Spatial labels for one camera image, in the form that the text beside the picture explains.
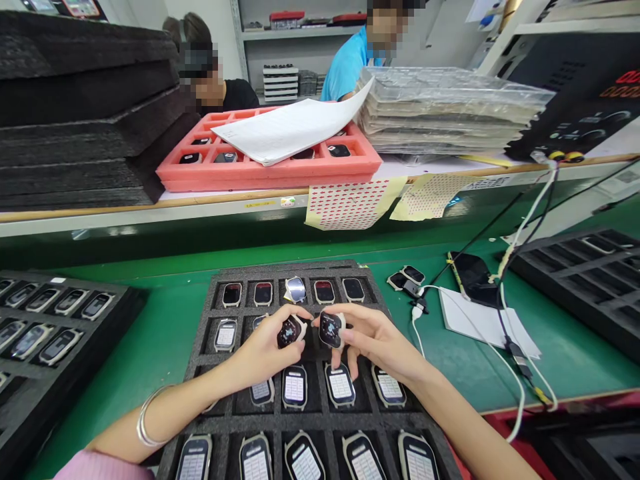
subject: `person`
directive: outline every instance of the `person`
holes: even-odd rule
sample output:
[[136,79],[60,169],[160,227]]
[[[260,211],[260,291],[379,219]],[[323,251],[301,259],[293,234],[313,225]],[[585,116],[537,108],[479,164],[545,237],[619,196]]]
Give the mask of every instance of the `person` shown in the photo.
[[180,78],[190,86],[201,116],[260,106],[249,82],[244,79],[222,80],[211,32],[202,18],[192,12],[180,21],[168,17],[162,29],[169,32],[180,52]]
[[351,98],[360,70],[369,65],[380,67],[392,56],[413,10],[425,4],[426,0],[369,0],[367,24],[335,54],[320,100]]
[[[353,326],[339,333],[348,345],[347,364],[351,377],[358,378],[357,358],[363,355],[404,383],[444,430],[474,477],[480,480],[539,479],[529,464],[382,312],[354,303],[330,305],[325,311],[344,313],[347,323]],[[282,350],[277,345],[278,332],[291,314],[307,320],[313,318],[302,307],[285,305],[263,320],[228,360],[153,398],[144,426],[148,440],[155,446],[146,446],[137,434],[140,415],[140,408],[137,408],[76,454],[54,480],[151,480],[152,474],[137,464],[178,435],[200,412],[217,400],[268,380],[300,360],[304,341],[292,343]],[[316,318],[313,325],[318,327],[319,322]],[[340,358],[341,353],[333,350],[333,368],[338,368]]]

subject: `green table surface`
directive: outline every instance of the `green table surface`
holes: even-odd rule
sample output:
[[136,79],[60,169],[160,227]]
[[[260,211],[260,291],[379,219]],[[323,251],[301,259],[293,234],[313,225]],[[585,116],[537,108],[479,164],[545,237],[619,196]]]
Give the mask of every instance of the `green table surface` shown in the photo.
[[[491,254],[503,249],[479,242],[471,253],[495,271]],[[218,269],[263,263],[354,259],[368,265],[395,324],[417,345],[410,326],[408,298],[386,285],[386,278],[411,264],[430,280],[448,250],[462,244],[420,246],[415,235],[364,239],[351,243],[302,243],[218,251],[180,257],[58,269],[76,278],[148,289],[147,304],[104,366],[77,399],[27,474],[52,478],[92,438],[135,408],[165,383],[182,381],[210,278]],[[439,285],[455,289],[453,275]],[[517,275],[509,276],[507,301],[518,312],[540,350],[537,362],[558,398],[602,395],[640,387],[640,366],[622,355]],[[488,346],[445,329],[438,294],[428,295],[431,314],[418,320],[427,359],[439,368],[480,412],[514,408],[518,388],[506,366]],[[528,402],[535,404],[532,397]]]

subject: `blue shirt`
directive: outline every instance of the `blue shirt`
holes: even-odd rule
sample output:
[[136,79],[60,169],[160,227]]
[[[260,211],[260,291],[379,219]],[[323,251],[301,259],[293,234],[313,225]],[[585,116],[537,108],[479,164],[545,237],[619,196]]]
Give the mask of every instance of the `blue shirt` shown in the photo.
[[[331,68],[327,73],[325,85],[322,88],[320,100],[340,100],[349,92],[355,90],[355,85],[360,78],[360,70],[369,64],[373,58],[373,52],[367,47],[367,26],[351,36],[335,54]],[[382,59],[374,59],[373,64],[380,67]]]

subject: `hand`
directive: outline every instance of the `hand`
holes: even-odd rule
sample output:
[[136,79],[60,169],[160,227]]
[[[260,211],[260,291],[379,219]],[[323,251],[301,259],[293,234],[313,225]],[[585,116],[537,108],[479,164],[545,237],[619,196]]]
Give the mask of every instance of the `hand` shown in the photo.
[[[358,355],[364,355],[410,389],[437,372],[405,338],[384,313],[354,303],[330,305],[327,313],[343,313],[352,329],[341,329],[340,336],[349,345],[347,362],[351,378],[358,377]],[[313,321],[319,327],[320,318]],[[331,368],[340,366],[340,350],[334,349]]]
[[277,336],[283,322],[295,314],[301,319],[311,320],[312,314],[296,305],[284,305],[262,323],[246,342],[226,362],[227,380],[232,384],[232,393],[264,382],[284,368],[300,360],[305,341],[294,342],[282,350],[278,349]]

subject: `pink sleeve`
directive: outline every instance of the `pink sleeve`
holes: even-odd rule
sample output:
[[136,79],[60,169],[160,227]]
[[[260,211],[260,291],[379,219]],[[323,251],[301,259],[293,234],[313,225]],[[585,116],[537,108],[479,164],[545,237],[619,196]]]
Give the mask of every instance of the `pink sleeve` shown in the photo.
[[153,480],[153,473],[102,453],[80,450],[53,480]]

